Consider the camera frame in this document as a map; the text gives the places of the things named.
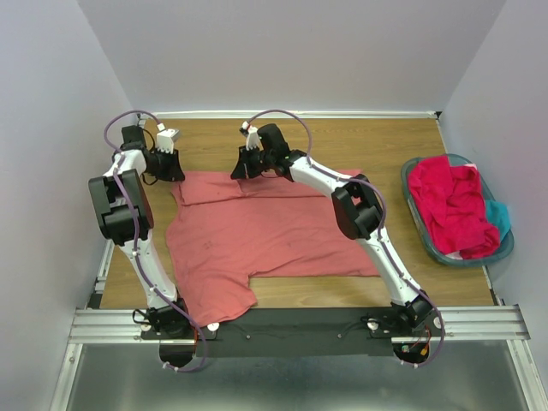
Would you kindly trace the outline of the salmon pink t shirt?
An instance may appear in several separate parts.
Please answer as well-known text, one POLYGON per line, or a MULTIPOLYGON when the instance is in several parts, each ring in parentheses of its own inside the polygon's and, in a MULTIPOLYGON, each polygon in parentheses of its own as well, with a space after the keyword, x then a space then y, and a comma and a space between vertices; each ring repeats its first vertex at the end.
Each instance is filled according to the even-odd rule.
POLYGON ((378 275, 338 228, 331 200, 303 184, 191 171, 171 193, 176 216, 166 244, 180 295, 200 326, 255 305, 252 277, 378 275))

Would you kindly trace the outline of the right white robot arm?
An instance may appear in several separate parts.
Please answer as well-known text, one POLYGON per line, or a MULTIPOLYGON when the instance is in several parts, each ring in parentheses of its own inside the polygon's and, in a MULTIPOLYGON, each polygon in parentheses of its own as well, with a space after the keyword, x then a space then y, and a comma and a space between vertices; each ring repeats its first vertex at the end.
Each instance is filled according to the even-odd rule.
POLYGON ((292 150, 280 128, 244 122, 246 143, 230 177, 252 179, 271 170, 290 182, 313 188, 333 204, 337 227, 369 255, 389 291, 394 325, 406 336, 422 329, 435 306, 397 254, 385 227, 386 206, 380 192, 362 174, 350 176, 329 169, 301 150, 292 150))

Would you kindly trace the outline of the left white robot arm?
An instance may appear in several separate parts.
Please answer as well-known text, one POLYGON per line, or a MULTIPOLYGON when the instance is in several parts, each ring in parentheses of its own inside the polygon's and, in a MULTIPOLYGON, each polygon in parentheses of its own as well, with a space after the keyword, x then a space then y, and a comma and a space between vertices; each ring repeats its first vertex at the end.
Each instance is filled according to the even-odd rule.
POLYGON ((146 295, 147 309, 134 319, 146 332, 183 338, 192 333, 184 300, 169 279, 155 248, 152 208, 143 186, 144 175, 154 182, 183 182, 185 175, 174 143, 179 131, 159 125, 156 137, 138 125, 122 128, 122 146, 112 165, 88 187, 104 238, 113 241, 130 261, 146 295))

